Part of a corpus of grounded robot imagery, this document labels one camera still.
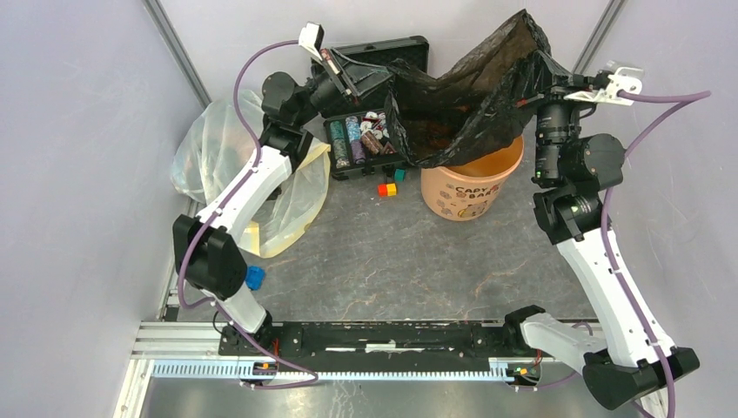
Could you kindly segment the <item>black plastic trash bag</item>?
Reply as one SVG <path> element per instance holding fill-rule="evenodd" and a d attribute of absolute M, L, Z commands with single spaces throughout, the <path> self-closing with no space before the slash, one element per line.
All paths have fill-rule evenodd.
<path fill-rule="evenodd" d="M 385 100 L 392 146 L 419 168 L 464 165 L 507 148 L 534 115 L 519 103 L 544 90 L 550 53 L 544 30 L 520 10 L 438 78 L 393 60 Z"/>

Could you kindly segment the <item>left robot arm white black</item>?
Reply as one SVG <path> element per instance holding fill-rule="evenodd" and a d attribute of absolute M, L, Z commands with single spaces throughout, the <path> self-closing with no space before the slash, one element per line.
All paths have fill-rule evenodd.
<path fill-rule="evenodd" d="M 178 293 L 190 284 L 204 294 L 237 329 L 251 354 L 273 343 L 265 326 L 270 315 L 245 283 L 248 266 L 235 234 L 305 159 L 312 134 L 305 124 L 338 101 L 358 103 L 385 86 L 392 73 L 383 65 L 350 59 L 328 48 L 313 59 L 322 72 L 298 84 L 278 71 L 262 84 L 263 130 L 253 135 L 255 150 L 236 178 L 196 216 L 179 216 L 173 226 Z"/>

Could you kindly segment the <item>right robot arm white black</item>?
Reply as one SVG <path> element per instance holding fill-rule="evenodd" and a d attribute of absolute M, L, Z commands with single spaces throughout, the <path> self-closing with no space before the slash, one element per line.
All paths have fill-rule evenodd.
<path fill-rule="evenodd" d="M 606 133 L 582 136 L 580 121 L 584 110 L 600 104 L 665 104 L 673 114 L 706 93 L 647 96 L 640 68 L 620 65 L 588 77 L 543 51 L 525 64 L 515 91 L 519 109 L 536 114 L 535 218 L 576 274 L 602 336 L 584 334 L 529 306 L 505 317 L 503 345 L 514 355 L 551 354 L 579 374 L 609 410 L 665 390 L 667 414 L 673 416 L 675 383 L 700 362 L 693 349 L 677 346 L 651 313 L 617 246 L 608 206 L 631 148 Z"/>

